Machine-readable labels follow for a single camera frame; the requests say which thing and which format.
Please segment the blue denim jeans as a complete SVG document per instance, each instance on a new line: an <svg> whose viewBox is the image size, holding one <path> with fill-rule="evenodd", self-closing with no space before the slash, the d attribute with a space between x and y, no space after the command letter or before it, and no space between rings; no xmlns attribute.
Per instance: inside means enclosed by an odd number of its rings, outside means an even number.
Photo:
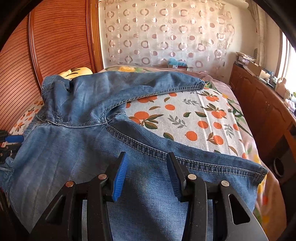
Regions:
<svg viewBox="0 0 296 241"><path fill-rule="evenodd" d="M28 240L88 240L89 182L121 152L128 158L121 196L107 203L113 240L182 240L188 203L174 195L167 157L133 150L108 127L117 123L128 101L203 87L203 80L185 80L178 72L46 77L44 106L26 128L16 155L1 163L1 188L29 232ZM204 182L206 240L266 239L230 181Z"/></svg>

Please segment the orange print white bedsheet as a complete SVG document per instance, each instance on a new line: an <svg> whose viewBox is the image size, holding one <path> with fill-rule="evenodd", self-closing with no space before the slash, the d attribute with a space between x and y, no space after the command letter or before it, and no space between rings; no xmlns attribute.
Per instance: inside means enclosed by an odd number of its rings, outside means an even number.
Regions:
<svg viewBox="0 0 296 241"><path fill-rule="evenodd" d="M238 101L221 90L173 92L129 101L127 117L169 140L204 151L247 159L245 123Z"/></svg>

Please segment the floral pink blanket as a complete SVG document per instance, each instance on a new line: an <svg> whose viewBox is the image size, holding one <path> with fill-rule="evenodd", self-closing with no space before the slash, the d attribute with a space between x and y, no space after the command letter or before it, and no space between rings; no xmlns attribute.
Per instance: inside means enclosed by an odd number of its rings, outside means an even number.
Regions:
<svg viewBox="0 0 296 241"><path fill-rule="evenodd" d="M205 87L221 90L227 96L236 99L228 85L213 79L207 73L182 72L182 78L185 80L193 77L205 82L205 86L200 90ZM283 233L287 221L280 185L274 174L261 161L254 137L244 115L242 137L245 147L250 149L247 159L204 151L162 138L131 121L127 117L125 109L116 119L117 123L109 124L109 130L117 139L125 142L133 150L158 159L164 159L168 152L173 152L179 161L203 180L212 183L221 180L230 181L254 212L269 240L276 240Z"/></svg>

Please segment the yellow plush toy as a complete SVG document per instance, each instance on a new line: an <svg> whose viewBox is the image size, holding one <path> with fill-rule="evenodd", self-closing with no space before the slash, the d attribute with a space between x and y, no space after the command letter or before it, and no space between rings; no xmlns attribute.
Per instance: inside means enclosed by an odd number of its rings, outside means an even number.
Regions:
<svg viewBox="0 0 296 241"><path fill-rule="evenodd" d="M59 74L59 76L71 80L73 78L83 76L83 75L92 75L93 72L88 67L78 67L69 69Z"/></svg>

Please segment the wooden side cabinet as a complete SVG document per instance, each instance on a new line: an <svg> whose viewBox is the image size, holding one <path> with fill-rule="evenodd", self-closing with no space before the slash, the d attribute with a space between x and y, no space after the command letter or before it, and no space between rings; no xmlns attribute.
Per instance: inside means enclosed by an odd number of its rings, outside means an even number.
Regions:
<svg viewBox="0 0 296 241"><path fill-rule="evenodd" d="M233 64L229 84L262 161L274 168L279 159L285 178L295 174L295 117L283 100L238 64Z"/></svg>

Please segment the turquoise item on box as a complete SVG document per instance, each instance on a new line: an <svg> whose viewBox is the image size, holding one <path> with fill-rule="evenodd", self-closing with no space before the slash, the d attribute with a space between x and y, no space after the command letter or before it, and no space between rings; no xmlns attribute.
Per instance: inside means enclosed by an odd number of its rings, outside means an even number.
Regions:
<svg viewBox="0 0 296 241"><path fill-rule="evenodd" d="M177 61L174 58L170 58L167 61L168 68L174 68L174 69L185 69L187 70L188 66L185 62Z"/></svg>

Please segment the cardboard box on cabinet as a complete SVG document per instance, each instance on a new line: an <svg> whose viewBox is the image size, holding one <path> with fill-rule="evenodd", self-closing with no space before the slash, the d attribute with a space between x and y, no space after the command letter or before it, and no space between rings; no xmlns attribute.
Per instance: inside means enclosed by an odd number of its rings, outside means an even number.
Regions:
<svg viewBox="0 0 296 241"><path fill-rule="evenodd" d="M253 73L255 74L255 76L258 77L263 77L266 75L266 72L264 71L263 68L261 68L260 66L256 65L253 62L248 62L247 68Z"/></svg>

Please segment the circle pattern sheer curtain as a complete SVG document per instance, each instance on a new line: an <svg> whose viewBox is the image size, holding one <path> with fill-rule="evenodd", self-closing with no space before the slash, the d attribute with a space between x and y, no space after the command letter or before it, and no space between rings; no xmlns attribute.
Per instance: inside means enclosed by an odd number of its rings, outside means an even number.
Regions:
<svg viewBox="0 0 296 241"><path fill-rule="evenodd" d="M235 34L232 9L247 1L99 1L106 64L222 71Z"/></svg>

